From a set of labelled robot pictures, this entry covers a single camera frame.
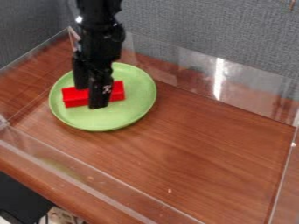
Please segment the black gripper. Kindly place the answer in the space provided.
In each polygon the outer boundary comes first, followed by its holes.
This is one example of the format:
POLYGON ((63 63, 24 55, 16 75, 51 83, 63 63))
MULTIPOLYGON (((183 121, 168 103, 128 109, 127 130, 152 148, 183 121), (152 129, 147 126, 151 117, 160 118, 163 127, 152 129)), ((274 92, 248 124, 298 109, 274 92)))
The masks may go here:
POLYGON ((111 67, 120 58, 126 30, 118 22, 123 0, 76 0, 80 42, 72 58, 72 74, 76 89, 88 87, 88 107, 100 109, 108 105, 114 87, 111 67))

